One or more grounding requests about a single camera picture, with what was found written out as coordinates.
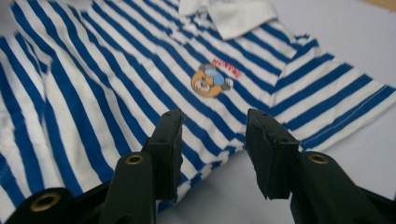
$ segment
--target blue and white striped shirt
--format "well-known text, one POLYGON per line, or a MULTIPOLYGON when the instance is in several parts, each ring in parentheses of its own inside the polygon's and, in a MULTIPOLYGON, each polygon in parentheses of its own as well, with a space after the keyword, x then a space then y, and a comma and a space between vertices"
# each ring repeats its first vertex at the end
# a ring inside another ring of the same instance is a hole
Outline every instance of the blue and white striped shirt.
POLYGON ((243 149, 249 108, 301 150, 323 150, 396 101, 276 18, 224 40, 213 15, 181 16, 173 0, 17 1, 12 12, 20 33, 0 39, 1 221, 42 189, 79 195, 108 181, 171 109, 189 117, 182 198, 243 149))

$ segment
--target white collar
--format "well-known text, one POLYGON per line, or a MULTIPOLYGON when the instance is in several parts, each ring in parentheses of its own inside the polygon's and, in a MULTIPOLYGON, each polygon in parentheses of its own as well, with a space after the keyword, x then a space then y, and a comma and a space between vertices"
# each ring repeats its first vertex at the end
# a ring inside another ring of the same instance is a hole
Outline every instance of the white collar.
POLYGON ((206 11, 224 40, 236 38, 277 18, 275 7, 263 0, 180 0, 178 6, 181 16, 206 11))

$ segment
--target fabric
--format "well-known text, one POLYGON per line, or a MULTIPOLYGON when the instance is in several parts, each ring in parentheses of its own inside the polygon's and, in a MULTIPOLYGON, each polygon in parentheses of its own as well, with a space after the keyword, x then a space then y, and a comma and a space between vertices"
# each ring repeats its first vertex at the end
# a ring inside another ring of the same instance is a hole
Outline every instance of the fabric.
POLYGON ((42 189, 79 195, 108 181, 171 109, 189 117, 181 199, 243 149, 250 108, 301 150, 324 150, 396 101, 275 18, 224 40, 210 15, 180 16, 174 0, 17 1, 12 12, 20 33, 0 41, 1 221, 42 189))

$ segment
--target black plastic part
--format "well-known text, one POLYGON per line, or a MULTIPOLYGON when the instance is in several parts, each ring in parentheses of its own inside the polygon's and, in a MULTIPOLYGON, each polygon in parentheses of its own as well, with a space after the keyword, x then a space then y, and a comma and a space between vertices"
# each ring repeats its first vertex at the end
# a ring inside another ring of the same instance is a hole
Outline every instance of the black plastic part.
POLYGON ((290 167, 299 156, 297 141, 271 115, 256 109, 247 112, 246 150, 265 198, 288 199, 290 167))
POLYGON ((45 189, 26 199, 6 224, 73 223, 72 202, 73 196, 68 189, 45 189))
POLYGON ((388 223, 331 157, 301 153, 296 174, 301 186, 293 190, 295 223, 388 223))
POLYGON ((151 157, 134 152, 119 159, 106 196, 100 224, 155 223, 151 157))
POLYGON ((180 109, 164 113, 147 145, 142 149, 153 159, 157 200, 177 200, 177 186, 183 162, 181 127, 186 118, 180 109))

